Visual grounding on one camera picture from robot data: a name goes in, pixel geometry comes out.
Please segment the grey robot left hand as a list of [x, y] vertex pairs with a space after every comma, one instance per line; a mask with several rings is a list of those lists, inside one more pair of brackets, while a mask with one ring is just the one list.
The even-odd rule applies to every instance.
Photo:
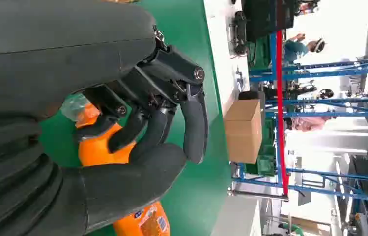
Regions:
[[[164, 42], [144, 8], [107, 0], [0, 0], [0, 236], [83, 236], [158, 201], [206, 153], [204, 70]], [[40, 122], [66, 97], [101, 111], [96, 138], [132, 108], [110, 151], [127, 164], [62, 167]]]

